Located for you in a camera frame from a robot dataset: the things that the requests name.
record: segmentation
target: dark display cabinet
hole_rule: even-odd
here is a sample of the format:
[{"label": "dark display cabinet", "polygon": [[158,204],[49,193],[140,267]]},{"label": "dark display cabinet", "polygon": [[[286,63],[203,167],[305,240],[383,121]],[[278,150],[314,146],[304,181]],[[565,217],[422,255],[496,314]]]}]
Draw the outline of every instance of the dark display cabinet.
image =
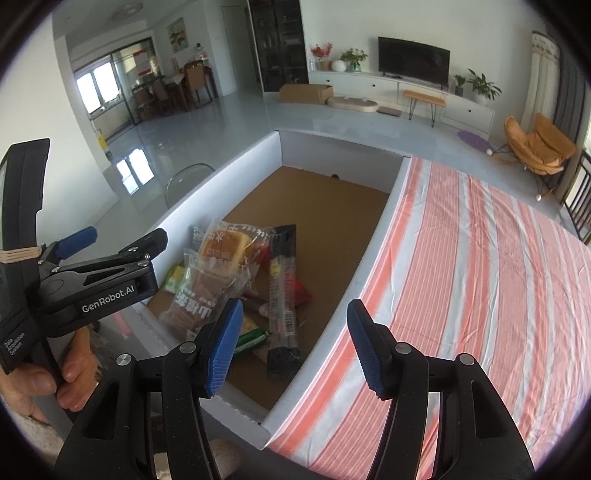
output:
[{"label": "dark display cabinet", "polygon": [[299,0],[250,0],[256,52],[265,92],[308,83]]}]

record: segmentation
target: white cabinet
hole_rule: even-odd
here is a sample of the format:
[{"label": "white cabinet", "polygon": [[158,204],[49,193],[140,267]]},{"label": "white cabinet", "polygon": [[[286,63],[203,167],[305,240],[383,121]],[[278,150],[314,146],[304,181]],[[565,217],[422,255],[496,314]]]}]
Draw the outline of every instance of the white cabinet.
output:
[{"label": "white cabinet", "polygon": [[[412,83],[408,80],[392,79],[369,73],[352,72],[310,72],[310,83],[332,85],[335,95],[368,98],[385,106],[408,112],[410,99],[404,96],[405,90],[443,98],[446,108],[437,108],[436,120],[452,127],[468,130],[488,139],[494,110],[478,105],[471,100],[452,95],[449,92],[429,86]],[[417,102],[415,115],[431,118],[431,106]]]},{"label": "white cabinet", "polygon": [[455,123],[460,124],[458,128],[470,125],[480,132],[489,133],[495,117],[493,110],[455,95],[448,95],[446,101],[447,107],[443,112],[448,120],[446,123],[453,126],[456,126]]}]

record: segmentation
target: potted plant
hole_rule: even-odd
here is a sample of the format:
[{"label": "potted plant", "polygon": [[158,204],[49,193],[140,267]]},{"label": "potted plant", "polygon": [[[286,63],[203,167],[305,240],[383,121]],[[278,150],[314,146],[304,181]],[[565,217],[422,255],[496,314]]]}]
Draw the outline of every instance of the potted plant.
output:
[{"label": "potted plant", "polygon": [[311,49],[311,52],[318,62],[319,70],[326,71],[330,69],[330,62],[328,61],[328,58],[330,56],[330,52],[332,52],[332,43],[326,44],[325,48],[322,48],[320,45],[316,44],[316,46]]},{"label": "potted plant", "polygon": [[349,62],[349,71],[361,72],[361,62],[367,57],[368,55],[363,50],[350,48],[340,56],[340,59]]},{"label": "potted plant", "polygon": [[453,77],[456,79],[456,91],[455,91],[455,93],[456,93],[456,95],[458,97],[463,97],[464,96],[464,87],[463,87],[463,85],[464,85],[464,83],[466,83],[466,78],[463,77],[462,75],[458,74],[458,73],[456,73]]},{"label": "potted plant", "polygon": [[486,105],[488,100],[494,100],[496,96],[503,93],[494,82],[487,82],[484,73],[478,76],[474,70],[470,70],[472,78],[467,82],[472,84],[472,91],[476,92],[476,103],[479,105]]}]

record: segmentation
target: pink striped fabric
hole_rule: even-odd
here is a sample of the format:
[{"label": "pink striped fabric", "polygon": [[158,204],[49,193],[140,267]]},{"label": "pink striped fabric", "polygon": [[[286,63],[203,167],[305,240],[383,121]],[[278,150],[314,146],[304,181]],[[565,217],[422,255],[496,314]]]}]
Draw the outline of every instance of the pink striped fabric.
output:
[{"label": "pink striped fabric", "polygon": [[[589,395],[590,268],[589,249],[536,210],[413,158],[361,298],[425,355],[472,353],[538,464]],[[345,401],[338,391],[355,393]],[[330,478],[365,479],[388,408],[367,388],[344,330],[269,447]],[[436,413],[418,478],[431,475]]]}]

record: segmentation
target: doorway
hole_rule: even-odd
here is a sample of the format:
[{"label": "doorway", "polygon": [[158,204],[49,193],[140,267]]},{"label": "doorway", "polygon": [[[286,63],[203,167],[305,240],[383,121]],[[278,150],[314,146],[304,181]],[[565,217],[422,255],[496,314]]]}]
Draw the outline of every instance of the doorway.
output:
[{"label": "doorway", "polygon": [[248,20],[243,7],[222,7],[222,17],[238,90],[256,86]]}]

